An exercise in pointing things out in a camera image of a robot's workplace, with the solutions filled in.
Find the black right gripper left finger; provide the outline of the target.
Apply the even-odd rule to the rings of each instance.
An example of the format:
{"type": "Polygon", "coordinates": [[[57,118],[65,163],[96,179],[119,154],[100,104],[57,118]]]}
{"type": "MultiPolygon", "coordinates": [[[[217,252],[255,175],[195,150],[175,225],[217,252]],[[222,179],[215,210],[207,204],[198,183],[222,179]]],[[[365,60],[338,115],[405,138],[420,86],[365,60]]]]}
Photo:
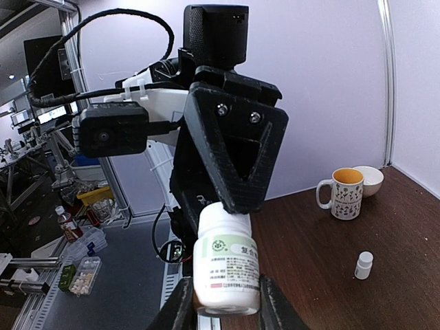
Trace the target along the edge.
{"type": "Polygon", "coordinates": [[[182,278],[146,330],[194,329],[193,294],[193,279],[182,278]]]}

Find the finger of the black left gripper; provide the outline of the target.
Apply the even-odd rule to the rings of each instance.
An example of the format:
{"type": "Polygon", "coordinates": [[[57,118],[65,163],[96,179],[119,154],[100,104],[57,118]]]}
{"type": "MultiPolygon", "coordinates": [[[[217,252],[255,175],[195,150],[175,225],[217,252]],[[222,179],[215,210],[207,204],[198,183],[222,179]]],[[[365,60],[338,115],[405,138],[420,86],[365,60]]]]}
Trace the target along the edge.
{"type": "Polygon", "coordinates": [[[190,135],[186,121],[181,118],[170,191],[183,212],[181,233],[197,240],[199,215],[209,204],[219,201],[209,174],[190,135]]]}

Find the small white pill bottle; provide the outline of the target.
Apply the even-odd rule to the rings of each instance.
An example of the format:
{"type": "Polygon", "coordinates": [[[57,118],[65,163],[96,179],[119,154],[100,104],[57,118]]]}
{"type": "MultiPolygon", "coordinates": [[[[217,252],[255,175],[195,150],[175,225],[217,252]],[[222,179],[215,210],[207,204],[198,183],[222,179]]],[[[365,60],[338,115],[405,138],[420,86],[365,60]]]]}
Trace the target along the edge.
{"type": "Polygon", "coordinates": [[[230,214],[221,202],[206,206],[192,259],[198,314],[248,316],[259,311],[259,254],[249,214],[230,214]]]}

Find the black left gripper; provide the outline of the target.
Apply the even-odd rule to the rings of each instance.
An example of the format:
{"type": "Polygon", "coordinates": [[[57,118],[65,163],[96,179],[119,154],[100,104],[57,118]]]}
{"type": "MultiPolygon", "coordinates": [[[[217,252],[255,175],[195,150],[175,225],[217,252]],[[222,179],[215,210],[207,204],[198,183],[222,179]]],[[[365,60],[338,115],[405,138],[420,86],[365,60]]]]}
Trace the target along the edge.
{"type": "Polygon", "coordinates": [[[231,214],[265,201],[289,117],[277,86],[207,65],[195,70],[184,122],[208,180],[231,214]]]}

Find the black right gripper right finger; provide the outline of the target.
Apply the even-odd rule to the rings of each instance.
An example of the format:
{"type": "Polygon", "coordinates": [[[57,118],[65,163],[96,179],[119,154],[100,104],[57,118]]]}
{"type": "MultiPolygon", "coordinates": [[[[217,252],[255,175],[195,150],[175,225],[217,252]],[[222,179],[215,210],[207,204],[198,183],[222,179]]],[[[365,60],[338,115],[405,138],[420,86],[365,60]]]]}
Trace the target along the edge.
{"type": "Polygon", "coordinates": [[[261,308],[258,329],[310,330],[273,278],[260,276],[261,308]]]}

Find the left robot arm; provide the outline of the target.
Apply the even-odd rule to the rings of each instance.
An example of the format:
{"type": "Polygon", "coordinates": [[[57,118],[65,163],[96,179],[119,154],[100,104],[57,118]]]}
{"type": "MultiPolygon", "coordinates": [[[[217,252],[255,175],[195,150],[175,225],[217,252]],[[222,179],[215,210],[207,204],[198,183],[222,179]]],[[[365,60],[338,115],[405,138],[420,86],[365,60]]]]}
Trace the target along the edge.
{"type": "Polygon", "coordinates": [[[262,208],[285,135],[279,89],[234,69],[246,60],[248,14],[244,5],[188,5],[178,57],[151,69],[154,81],[188,91],[170,176],[171,228],[182,240],[196,240],[208,202],[231,214],[262,208]]]}

